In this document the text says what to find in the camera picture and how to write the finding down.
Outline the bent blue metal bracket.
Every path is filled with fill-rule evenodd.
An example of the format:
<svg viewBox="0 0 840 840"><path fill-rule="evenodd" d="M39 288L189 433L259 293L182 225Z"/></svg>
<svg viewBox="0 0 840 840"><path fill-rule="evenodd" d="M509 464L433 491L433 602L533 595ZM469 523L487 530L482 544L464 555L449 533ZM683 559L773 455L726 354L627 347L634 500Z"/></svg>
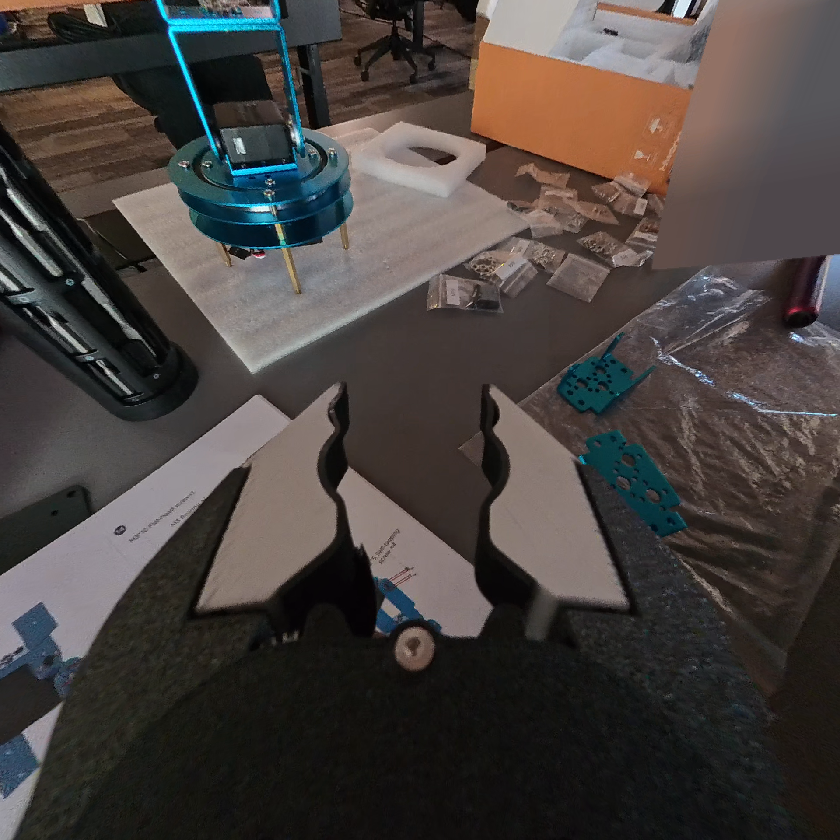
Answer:
<svg viewBox="0 0 840 840"><path fill-rule="evenodd" d="M615 356L623 337L624 332L619 332L600 355L572 364L562 375L555 391L575 411L601 415L655 371L654 364L635 374Z"/></svg>

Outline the black desk with wooden top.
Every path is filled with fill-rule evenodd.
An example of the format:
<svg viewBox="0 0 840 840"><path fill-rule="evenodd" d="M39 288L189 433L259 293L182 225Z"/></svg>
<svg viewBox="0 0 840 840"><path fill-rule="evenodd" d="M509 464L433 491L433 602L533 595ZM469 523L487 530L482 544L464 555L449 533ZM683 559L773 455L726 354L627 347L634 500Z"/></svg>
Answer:
<svg viewBox="0 0 840 840"><path fill-rule="evenodd" d="M287 2L282 26L289 51L297 50L308 125L330 126L319 46L342 38L337 1ZM192 35L183 46L187 62L275 51L271 33ZM165 34L116 37L78 45L33 46L2 52L1 91L45 88L98 77L173 67L172 44Z"/></svg>

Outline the white foam frame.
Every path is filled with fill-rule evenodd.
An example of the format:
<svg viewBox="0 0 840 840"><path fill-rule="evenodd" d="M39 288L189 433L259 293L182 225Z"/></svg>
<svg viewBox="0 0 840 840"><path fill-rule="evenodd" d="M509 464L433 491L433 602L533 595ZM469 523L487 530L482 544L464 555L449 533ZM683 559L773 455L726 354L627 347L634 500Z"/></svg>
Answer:
<svg viewBox="0 0 840 840"><path fill-rule="evenodd" d="M446 164L421 166L393 157L396 153L415 148L442 151L453 155L454 159ZM356 149L352 153L352 162L357 172L447 198L467 182L469 175L486 157L487 148L483 143L409 122L398 122Z"/></svg>

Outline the open assembly instruction manual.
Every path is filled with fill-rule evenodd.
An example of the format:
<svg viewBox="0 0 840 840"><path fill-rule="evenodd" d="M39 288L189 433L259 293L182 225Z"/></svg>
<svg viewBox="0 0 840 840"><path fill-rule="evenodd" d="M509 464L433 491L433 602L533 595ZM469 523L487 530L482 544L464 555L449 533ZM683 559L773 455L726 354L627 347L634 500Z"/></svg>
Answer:
<svg viewBox="0 0 840 840"><path fill-rule="evenodd" d="M252 397L134 488L3 574L2 657L23 645L13 620L39 603L56 620L60 652L84 656L165 541L232 469L288 424L264 397ZM490 605L468 561L354 470L345 473L339 493L374 577L394 583L444 634L476 636Z"/></svg>

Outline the white foam sheet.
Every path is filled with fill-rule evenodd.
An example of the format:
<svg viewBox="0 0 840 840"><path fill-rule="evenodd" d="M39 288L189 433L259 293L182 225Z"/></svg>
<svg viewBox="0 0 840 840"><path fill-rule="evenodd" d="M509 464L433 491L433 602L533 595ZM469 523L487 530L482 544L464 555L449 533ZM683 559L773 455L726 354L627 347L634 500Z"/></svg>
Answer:
<svg viewBox="0 0 840 840"><path fill-rule="evenodd" d="M230 349L257 372L526 227L505 201L471 182L442 198L351 174L350 248L342 248L338 233L295 248L300 295L275 251L263 259L233 258L226 267L171 183L113 204Z"/></svg>

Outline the blue toy robot arm base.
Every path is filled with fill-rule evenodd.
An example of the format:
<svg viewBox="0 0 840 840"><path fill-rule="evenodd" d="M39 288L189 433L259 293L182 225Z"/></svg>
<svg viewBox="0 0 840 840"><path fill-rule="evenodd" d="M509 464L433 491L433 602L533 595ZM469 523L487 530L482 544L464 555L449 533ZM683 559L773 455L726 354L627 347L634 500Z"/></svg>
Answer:
<svg viewBox="0 0 840 840"><path fill-rule="evenodd" d="M181 147L168 167L192 224L213 240L227 266L240 251L252 256L279 251L292 289L301 294L292 250L320 243L334 231L348 249L353 198L348 152L301 125L283 4L155 5L204 131L204 138ZM205 107L179 38L251 33L275 42L286 107L272 98Z"/></svg>

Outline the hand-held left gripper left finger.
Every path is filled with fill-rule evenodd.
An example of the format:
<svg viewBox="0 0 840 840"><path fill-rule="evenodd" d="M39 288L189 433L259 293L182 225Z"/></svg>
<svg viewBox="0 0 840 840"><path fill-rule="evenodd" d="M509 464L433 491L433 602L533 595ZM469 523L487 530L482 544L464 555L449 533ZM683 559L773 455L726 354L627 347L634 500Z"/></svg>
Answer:
<svg viewBox="0 0 840 840"><path fill-rule="evenodd" d="M195 616L263 613L277 635L335 607L372 637L376 589L340 495L348 462L347 385L331 385L244 464L244 481L193 607Z"/></svg>

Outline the orange cardboard box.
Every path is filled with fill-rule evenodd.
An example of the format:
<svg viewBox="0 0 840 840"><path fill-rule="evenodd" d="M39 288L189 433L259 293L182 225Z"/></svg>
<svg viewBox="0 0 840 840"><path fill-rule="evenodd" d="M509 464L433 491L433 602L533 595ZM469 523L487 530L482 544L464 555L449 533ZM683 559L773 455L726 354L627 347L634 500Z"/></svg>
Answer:
<svg viewBox="0 0 840 840"><path fill-rule="evenodd" d="M692 89L550 57L580 2L479 2L474 133L611 179L635 172L664 195ZM675 2L612 1L677 17Z"/></svg>

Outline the black office chair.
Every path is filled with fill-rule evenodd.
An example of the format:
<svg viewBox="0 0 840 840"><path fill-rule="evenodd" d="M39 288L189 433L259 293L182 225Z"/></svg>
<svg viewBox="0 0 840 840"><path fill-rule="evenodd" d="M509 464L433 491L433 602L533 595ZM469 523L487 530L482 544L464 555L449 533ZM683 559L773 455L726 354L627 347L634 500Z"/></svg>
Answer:
<svg viewBox="0 0 840 840"><path fill-rule="evenodd" d="M410 84L417 83L415 55L427 58L427 69L436 70L435 53L424 45L424 6L422 1L355 1L366 17L390 26L389 34L360 47L353 63L360 69L360 79L368 81L370 68L385 56L404 60L411 68Z"/></svg>

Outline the black cylindrical screwdriver holder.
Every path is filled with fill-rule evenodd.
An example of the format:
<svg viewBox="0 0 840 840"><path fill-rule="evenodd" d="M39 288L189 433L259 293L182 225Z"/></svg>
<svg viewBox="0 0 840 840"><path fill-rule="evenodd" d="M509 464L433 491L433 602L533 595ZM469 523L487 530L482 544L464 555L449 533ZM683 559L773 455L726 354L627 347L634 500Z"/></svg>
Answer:
<svg viewBox="0 0 840 840"><path fill-rule="evenodd" d="M2 327L110 414L150 421L194 393L170 341L1 128Z"/></svg>

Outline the large clear plastic bag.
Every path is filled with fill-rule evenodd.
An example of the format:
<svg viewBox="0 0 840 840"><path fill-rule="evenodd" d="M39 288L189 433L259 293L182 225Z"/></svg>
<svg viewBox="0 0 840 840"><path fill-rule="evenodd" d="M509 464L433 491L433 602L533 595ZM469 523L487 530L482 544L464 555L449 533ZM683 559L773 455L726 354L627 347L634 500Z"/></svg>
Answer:
<svg viewBox="0 0 840 840"><path fill-rule="evenodd" d="M603 415L557 394L558 373L519 403L576 454L617 430L680 498L670 550L722 610L765 693L838 555L839 344L790 330L771 290L707 266L628 322L616 355L654 371Z"/></svg>

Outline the black flat plate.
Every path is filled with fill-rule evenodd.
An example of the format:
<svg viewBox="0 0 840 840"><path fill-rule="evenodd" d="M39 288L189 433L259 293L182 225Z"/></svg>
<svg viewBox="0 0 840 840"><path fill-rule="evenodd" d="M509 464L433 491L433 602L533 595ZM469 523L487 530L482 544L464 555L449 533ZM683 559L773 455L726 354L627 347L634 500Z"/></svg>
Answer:
<svg viewBox="0 0 840 840"><path fill-rule="evenodd" d="M1 519L1 574L72 530L92 513L88 491L75 485Z"/></svg>

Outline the white foam box insert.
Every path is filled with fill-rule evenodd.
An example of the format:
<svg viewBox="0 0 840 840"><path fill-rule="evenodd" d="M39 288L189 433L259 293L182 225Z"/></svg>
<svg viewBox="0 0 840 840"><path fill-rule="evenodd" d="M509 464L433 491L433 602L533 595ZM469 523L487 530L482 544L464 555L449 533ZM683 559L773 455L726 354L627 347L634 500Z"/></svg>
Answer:
<svg viewBox="0 0 840 840"><path fill-rule="evenodd" d="M552 58L657 84L692 89L718 1L675 2L677 17L618 2L580 2Z"/></svg>

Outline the pile of small screw bags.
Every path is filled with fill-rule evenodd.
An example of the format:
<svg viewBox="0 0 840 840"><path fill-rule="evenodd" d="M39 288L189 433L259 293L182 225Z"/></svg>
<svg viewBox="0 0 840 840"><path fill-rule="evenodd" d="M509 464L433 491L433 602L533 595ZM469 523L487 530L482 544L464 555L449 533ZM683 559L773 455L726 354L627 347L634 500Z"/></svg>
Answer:
<svg viewBox="0 0 840 840"><path fill-rule="evenodd" d="M652 258L664 200L651 179L624 171L591 187L592 199L570 186L568 171L529 162L516 176L539 184L533 201L509 201L528 237L513 235L478 253L468 276L442 273L427 286L427 310L501 312L504 300L525 291L539 276L577 301L591 302L608 275L641 268Z"/></svg>

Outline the small red metal cylinder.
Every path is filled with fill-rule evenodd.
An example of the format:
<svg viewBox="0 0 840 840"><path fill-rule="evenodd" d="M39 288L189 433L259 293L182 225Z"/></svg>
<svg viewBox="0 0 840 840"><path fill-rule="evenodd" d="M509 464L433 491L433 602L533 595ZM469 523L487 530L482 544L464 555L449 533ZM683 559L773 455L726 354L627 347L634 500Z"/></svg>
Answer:
<svg viewBox="0 0 840 840"><path fill-rule="evenodd" d="M823 303L827 255L793 259L791 288L784 303L783 323L788 329L803 329L818 319Z"/></svg>

